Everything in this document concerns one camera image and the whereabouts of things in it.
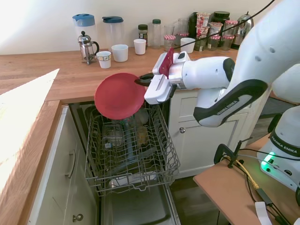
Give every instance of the red plate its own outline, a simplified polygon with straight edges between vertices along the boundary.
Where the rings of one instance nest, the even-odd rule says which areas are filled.
[[[144,103],[145,87],[135,83],[133,74],[114,74],[97,87],[95,105],[98,111],[112,120],[122,120],[135,114]]]

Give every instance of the stainless steel kettle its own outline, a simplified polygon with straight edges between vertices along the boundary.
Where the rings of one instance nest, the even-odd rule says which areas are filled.
[[[247,12],[247,14],[242,15],[238,19],[238,22],[240,23],[240,25],[239,25],[238,31],[235,35],[235,38],[231,44],[231,48],[239,49],[240,44],[242,43],[242,41],[244,40],[246,35],[249,33],[249,31],[253,28],[253,26],[254,26],[253,19],[247,20],[249,17],[251,17],[251,15],[249,15]]]

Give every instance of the wire rack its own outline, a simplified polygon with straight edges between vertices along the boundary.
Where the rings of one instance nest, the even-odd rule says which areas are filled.
[[[160,107],[145,105],[143,110],[149,116],[144,125],[136,114],[110,120],[94,106],[88,110],[85,177],[99,196],[144,191],[172,183],[178,175],[180,162]]]

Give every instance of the white mug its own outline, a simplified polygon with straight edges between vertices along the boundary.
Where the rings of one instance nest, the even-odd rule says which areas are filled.
[[[128,45],[113,45],[113,58],[116,62],[125,62],[128,60]]]

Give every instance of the yellow cable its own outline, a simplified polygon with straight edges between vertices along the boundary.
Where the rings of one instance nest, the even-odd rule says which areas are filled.
[[[252,178],[252,176],[250,175],[250,173],[248,172],[248,170],[243,166],[242,163],[240,163],[238,160],[235,161],[237,164],[239,164],[239,166],[243,169],[243,171],[248,175],[254,189],[259,189],[258,184],[254,181],[254,179]]]

